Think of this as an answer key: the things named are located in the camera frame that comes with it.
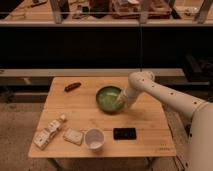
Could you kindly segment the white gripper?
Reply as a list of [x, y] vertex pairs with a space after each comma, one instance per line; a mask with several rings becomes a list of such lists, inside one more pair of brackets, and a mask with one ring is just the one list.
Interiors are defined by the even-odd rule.
[[121, 91], [116, 102], [119, 105], [122, 105], [125, 108], [129, 108], [135, 103], [137, 98], [138, 98], [138, 92], [137, 91], [135, 91], [131, 88], [126, 88], [126, 89]]

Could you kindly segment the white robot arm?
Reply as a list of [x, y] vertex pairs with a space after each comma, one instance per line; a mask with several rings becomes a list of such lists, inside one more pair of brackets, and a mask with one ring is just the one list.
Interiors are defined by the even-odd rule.
[[191, 120], [187, 171], [213, 171], [213, 102], [160, 85], [151, 71], [131, 73], [117, 102], [130, 107], [142, 92]]

